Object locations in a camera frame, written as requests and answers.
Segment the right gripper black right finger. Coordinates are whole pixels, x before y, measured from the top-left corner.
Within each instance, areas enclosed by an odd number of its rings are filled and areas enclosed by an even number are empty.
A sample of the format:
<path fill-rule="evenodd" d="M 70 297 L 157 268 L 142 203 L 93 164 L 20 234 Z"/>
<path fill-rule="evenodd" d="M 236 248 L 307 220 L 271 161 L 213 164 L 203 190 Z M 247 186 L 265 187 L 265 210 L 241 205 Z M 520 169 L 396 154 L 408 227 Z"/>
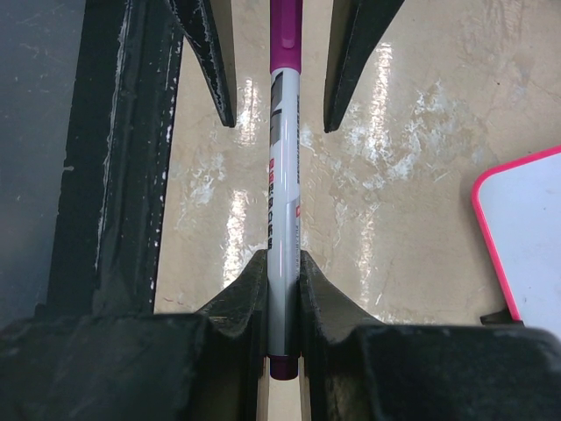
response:
<path fill-rule="evenodd" d="M 557 420 L 560 344 L 519 324 L 386 325 L 301 257 L 306 420 Z"/>

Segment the purple capped whiteboard marker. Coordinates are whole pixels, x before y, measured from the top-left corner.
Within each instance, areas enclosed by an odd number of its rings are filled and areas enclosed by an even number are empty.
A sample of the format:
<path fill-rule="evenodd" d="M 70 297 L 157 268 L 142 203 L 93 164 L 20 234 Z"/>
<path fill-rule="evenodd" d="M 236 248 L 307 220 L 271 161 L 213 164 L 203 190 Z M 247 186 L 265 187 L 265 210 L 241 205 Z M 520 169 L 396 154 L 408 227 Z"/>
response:
<path fill-rule="evenodd" d="M 267 354 L 270 375 L 298 375 L 297 296 L 301 258 L 300 87 L 302 2 L 270 3 L 267 205 Z"/>

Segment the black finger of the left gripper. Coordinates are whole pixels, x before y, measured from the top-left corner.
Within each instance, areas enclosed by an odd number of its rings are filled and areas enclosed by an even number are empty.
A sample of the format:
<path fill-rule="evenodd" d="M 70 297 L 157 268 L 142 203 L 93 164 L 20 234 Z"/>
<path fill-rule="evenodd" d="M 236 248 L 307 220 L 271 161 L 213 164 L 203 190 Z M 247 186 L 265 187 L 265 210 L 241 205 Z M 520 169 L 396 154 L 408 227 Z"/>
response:
<path fill-rule="evenodd" d="M 403 0 L 335 0 L 323 95 L 323 129 L 336 131 L 365 65 Z"/>
<path fill-rule="evenodd" d="M 237 80 L 231 0 L 169 0 L 200 65 L 221 123 L 237 121 Z"/>

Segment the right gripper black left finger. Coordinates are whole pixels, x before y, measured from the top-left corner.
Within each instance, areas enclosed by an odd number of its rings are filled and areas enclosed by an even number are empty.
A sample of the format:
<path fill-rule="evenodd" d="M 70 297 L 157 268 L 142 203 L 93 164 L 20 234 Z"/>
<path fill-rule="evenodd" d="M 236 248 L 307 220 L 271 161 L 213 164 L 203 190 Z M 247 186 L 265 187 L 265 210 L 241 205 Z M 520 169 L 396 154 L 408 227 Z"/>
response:
<path fill-rule="evenodd" d="M 27 319 L 1 333 L 4 420 L 264 420 L 266 252 L 187 314 Z"/>

